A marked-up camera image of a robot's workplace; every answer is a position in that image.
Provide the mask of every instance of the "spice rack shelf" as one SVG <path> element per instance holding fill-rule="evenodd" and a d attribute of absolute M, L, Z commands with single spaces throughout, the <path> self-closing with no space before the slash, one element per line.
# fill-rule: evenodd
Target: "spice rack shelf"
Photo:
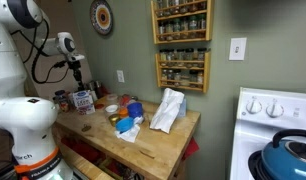
<path fill-rule="evenodd" d="M 214 0 L 199 0 L 188 2 L 185 4 L 180 4 L 177 6 L 170 6 L 168 8 L 158 8 L 158 4 L 156 1 L 151 1 L 151 13 L 152 13 L 152 27 L 153 27 L 153 39 L 154 44 L 165 44 L 165 43 L 179 43 L 179 42 L 195 42 L 195 41 L 209 41 L 212 39 L 212 32 L 213 32 L 213 9 L 214 9 Z M 157 13 L 160 11 L 171 10 L 174 8 L 181 8 L 183 6 L 190 6 L 190 5 L 197 5 L 199 3 L 206 3 L 205 10 L 197 10 L 195 12 L 186 12 L 186 13 L 179 13 L 175 15 L 163 16 L 158 17 Z M 199 15 L 205 14 L 205 21 L 206 21 L 206 28 L 205 29 L 198 29 L 198 30 L 189 30 L 189 31 L 179 31 L 174 33 L 159 33 L 159 22 L 164 22 L 168 20 L 172 20 L 175 18 L 182 18 L 182 17 L 189 17 L 192 15 Z M 167 40 L 167 36 L 176 35 L 178 33 L 198 33 L 198 37 L 194 38 L 180 38 L 180 39 L 169 39 Z"/>
<path fill-rule="evenodd" d="M 193 91 L 200 91 L 203 93 L 206 93 L 209 88 L 209 79 L 210 79 L 210 56 L 211 52 L 208 51 L 204 55 L 204 61 L 200 60 L 170 60 L 170 61 L 162 61 L 160 59 L 160 54 L 155 54 L 155 61 L 156 61 L 156 75 L 157 75 L 157 85 L 158 87 L 169 87 L 169 88 L 175 88 L 175 89 L 187 89 L 187 90 L 193 90 Z M 186 67 L 186 66 L 167 66 L 167 65 L 161 65 L 161 63 L 184 63 L 184 64 L 201 64 L 204 63 L 203 67 Z M 187 82 L 188 86 L 183 86 L 181 83 L 183 83 L 182 80 L 164 80 L 162 79 L 162 70 L 163 69 L 181 69 L 181 70 L 197 70 L 197 71 L 203 71 L 203 81 L 202 83 L 198 82 Z"/>

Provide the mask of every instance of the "stove knob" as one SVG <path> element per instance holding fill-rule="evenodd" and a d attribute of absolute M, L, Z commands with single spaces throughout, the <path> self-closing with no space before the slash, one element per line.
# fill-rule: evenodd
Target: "stove knob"
<path fill-rule="evenodd" d="M 284 109 L 283 107 L 278 104 L 278 103 L 273 103 L 272 105 L 269 105 L 266 109 L 266 113 L 271 117 L 271 118 L 277 118 L 283 115 Z"/>
<path fill-rule="evenodd" d="M 262 104 L 257 100 L 253 100 L 252 102 L 246 105 L 246 110 L 250 114 L 256 114 L 262 110 Z"/>

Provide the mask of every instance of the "butcher block table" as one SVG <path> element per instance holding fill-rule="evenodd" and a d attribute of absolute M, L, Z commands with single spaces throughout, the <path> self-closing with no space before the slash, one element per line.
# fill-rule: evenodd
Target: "butcher block table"
<path fill-rule="evenodd" d="M 170 133 L 167 134 L 149 128 L 159 104 L 140 102 L 145 121 L 140 125 L 135 143 L 115 136 L 115 128 L 105 118 L 104 108 L 89 115 L 80 115 L 77 111 L 59 113 L 55 124 L 146 179 L 172 179 L 195 131 L 200 113 L 188 110 L 186 117 L 174 121 Z M 106 105 L 106 98 L 101 98 L 96 103 Z M 91 129 L 82 131 L 85 126 L 91 126 Z"/>

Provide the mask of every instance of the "light switch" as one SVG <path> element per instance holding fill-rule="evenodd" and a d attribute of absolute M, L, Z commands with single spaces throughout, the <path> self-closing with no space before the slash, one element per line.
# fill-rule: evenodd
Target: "light switch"
<path fill-rule="evenodd" d="M 247 38 L 232 38 L 231 39 L 229 60 L 233 60 L 233 61 L 244 60 L 246 40 Z"/>

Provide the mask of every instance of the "wooden spice rack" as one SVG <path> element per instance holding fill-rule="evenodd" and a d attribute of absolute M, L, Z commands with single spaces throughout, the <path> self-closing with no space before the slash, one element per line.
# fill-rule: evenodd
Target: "wooden spice rack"
<path fill-rule="evenodd" d="M 185 14 L 176 14 L 176 15 L 170 15 L 167 17 L 158 17 L 156 14 L 158 11 L 163 11 L 163 10 L 169 10 L 173 9 L 176 7 L 182 7 L 182 6 L 189 6 L 192 4 L 199 4 L 201 2 L 206 2 L 207 3 L 207 8 L 205 10 L 198 10 L 195 12 L 187 12 Z M 177 6 L 170 6 L 168 8 L 162 8 L 158 9 L 158 5 L 156 1 L 151 1 L 151 13 L 152 13 L 152 27 L 153 27 L 153 39 L 154 39 L 154 44 L 164 44 L 164 43 L 176 43 L 176 42 L 194 42 L 194 41 L 209 41 L 212 39 L 212 31 L 213 31 L 213 9 L 214 9 L 214 3 L 213 0 L 197 0 L 185 4 L 180 4 Z M 174 18 L 181 18 L 181 17 L 188 17 L 192 15 L 197 15 L 197 14 L 205 14 L 206 17 L 206 29 L 199 29 L 199 30 L 190 30 L 190 31 L 180 31 L 180 32 L 174 32 L 174 33 L 163 33 L 159 34 L 158 31 L 158 23 L 160 21 L 166 21 L 166 20 L 171 20 Z M 196 38 L 188 38 L 188 39 L 178 39 L 178 40 L 164 40 L 160 41 L 159 37 L 161 36 L 169 36 L 172 34 L 178 34 L 178 33 L 199 33 L 202 36 L 201 37 L 196 37 Z"/>
<path fill-rule="evenodd" d="M 203 93 L 206 93 L 209 88 L 209 79 L 210 79 L 210 56 L 211 52 L 206 52 L 204 56 L 204 61 L 199 60 L 171 60 L 171 61 L 162 61 L 160 59 L 160 54 L 155 54 L 155 61 L 156 61 L 156 74 L 157 74 L 157 85 L 158 87 L 169 87 L 169 88 L 178 88 L 178 89 L 188 89 L 188 90 L 194 90 L 194 91 L 200 91 Z M 191 67 L 187 68 L 186 66 L 162 66 L 161 63 L 204 63 L 204 67 Z M 203 77 L 203 83 L 197 83 L 197 82 L 189 82 L 190 85 L 197 85 L 198 87 L 190 87 L 190 86 L 175 86 L 175 85 L 169 85 L 169 84 L 163 84 L 163 82 L 178 82 L 181 84 L 181 81 L 175 81 L 175 80 L 162 80 L 162 70 L 163 69 L 181 69 L 181 70 L 198 70 L 203 71 L 204 77 Z"/>

